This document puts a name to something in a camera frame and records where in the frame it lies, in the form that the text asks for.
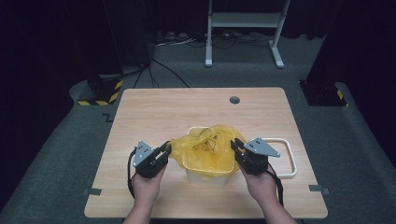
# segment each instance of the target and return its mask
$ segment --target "dark background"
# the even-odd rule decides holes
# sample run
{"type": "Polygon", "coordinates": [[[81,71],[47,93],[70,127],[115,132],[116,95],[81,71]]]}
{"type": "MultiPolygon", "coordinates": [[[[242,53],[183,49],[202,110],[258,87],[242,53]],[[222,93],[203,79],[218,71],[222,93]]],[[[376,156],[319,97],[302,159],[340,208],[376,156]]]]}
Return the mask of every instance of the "dark background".
{"type": "MultiPolygon", "coordinates": [[[[152,31],[204,36],[207,1],[164,2],[0,3],[1,208],[73,106],[73,85],[89,76],[122,74],[125,66],[149,63],[152,31]]],[[[282,6],[275,0],[214,2],[216,11],[278,11],[282,6]]],[[[345,82],[393,162],[395,9],[395,3],[386,0],[291,1],[282,32],[291,38],[328,34],[307,81],[320,86],[345,82]]]]}

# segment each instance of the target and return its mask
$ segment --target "plastic container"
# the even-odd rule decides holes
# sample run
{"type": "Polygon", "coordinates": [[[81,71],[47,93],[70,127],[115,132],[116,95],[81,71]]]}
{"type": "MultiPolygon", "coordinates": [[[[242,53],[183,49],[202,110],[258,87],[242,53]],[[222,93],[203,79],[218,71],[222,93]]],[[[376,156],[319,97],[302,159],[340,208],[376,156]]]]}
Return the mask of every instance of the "plastic container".
{"type": "Polygon", "coordinates": [[[190,170],[186,170],[186,173],[190,183],[203,186],[215,186],[222,188],[227,184],[228,179],[230,178],[229,175],[219,177],[203,176],[195,174],[190,170]]]}
{"type": "MultiPolygon", "coordinates": [[[[204,128],[207,127],[192,127],[189,129],[188,134],[198,135],[199,132],[204,128]]],[[[236,165],[235,163],[233,163],[227,166],[227,169],[224,170],[223,173],[219,173],[219,175],[221,176],[206,176],[206,175],[196,174],[194,171],[200,172],[200,170],[197,170],[196,167],[193,167],[192,165],[185,163],[186,161],[187,160],[183,160],[183,165],[186,167],[186,174],[190,183],[203,185],[203,186],[215,186],[215,187],[224,187],[227,184],[230,178],[229,174],[233,171],[233,168],[236,165]]]]}

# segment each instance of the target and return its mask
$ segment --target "white shelf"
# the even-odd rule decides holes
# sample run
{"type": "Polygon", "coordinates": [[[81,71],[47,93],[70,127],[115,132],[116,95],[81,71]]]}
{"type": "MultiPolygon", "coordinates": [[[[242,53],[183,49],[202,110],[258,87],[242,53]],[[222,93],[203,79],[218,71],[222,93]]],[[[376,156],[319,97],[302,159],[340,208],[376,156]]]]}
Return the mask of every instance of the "white shelf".
{"type": "Polygon", "coordinates": [[[272,27],[279,25],[280,13],[216,13],[212,27],[272,27]]]}

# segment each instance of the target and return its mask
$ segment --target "table top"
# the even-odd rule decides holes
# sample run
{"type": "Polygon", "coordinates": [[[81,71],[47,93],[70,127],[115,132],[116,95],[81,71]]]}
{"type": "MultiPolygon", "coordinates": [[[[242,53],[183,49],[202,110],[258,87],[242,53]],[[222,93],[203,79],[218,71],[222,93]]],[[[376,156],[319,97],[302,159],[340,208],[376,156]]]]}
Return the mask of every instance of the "table top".
{"type": "MultiPolygon", "coordinates": [[[[290,143],[298,172],[282,180],[285,208],[295,218],[324,218],[328,211],[318,191],[304,143],[280,88],[191,88],[126,90],[100,161],[85,207],[87,217],[126,217],[134,204],[127,187],[127,161],[139,140],[151,147],[187,134],[191,127],[224,124],[246,139],[284,138],[290,143]],[[232,104],[230,98],[239,98],[232,104]]],[[[273,146],[280,158],[269,158],[276,172],[291,173],[290,157],[282,145],[273,146]]],[[[262,210],[248,193],[240,171],[225,187],[192,184],[185,170],[169,159],[152,217],[260,218],[262,210]]]]}

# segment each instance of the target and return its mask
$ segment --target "hazard tape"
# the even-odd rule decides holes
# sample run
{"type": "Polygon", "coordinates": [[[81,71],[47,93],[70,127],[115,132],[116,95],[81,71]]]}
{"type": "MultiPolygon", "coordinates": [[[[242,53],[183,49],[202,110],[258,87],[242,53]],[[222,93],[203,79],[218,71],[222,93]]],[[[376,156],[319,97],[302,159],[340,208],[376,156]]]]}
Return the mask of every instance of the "hazard tape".
{"type": "Polygon", "coordinates": [[[119,81],[114,87],[114,91],[111,95],[109,95],[108,101],[105,100],[78,100],[79,105],[113,105],[116,102],[117,97],[119,96],[120,87],[122,86],[123,81],[119,81]]]}

